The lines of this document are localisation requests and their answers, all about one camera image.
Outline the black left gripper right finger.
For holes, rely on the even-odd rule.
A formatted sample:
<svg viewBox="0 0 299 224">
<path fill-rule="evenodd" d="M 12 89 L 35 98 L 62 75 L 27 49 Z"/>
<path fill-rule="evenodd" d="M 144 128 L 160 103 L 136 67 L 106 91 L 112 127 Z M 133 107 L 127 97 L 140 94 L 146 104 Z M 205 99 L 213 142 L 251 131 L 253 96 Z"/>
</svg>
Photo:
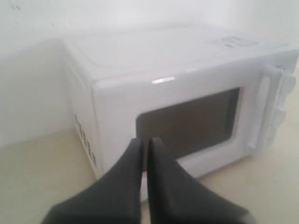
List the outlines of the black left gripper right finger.
<svg viewBox="0 0 299 224">
<path fill-rule="evenodd" d="M 253 224 L 251 213 L 200 184 L 159 138 L 148 146 L 147 188 L 153 224 Z"/>
</svg>

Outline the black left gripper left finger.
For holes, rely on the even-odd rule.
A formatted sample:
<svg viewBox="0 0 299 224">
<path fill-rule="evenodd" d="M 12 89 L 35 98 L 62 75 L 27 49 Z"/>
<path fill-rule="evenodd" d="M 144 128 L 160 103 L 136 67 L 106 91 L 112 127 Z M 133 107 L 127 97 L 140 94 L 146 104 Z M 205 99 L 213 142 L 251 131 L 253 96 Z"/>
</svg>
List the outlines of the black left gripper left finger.
<svg viewBox="0 0 299 224">
<path fill-rule="evenodd" d="M 139 224 L 143 144 L 132 139 L 119 160 L 90 187 L 54 205 L 43 224 Z"/>
</svg>

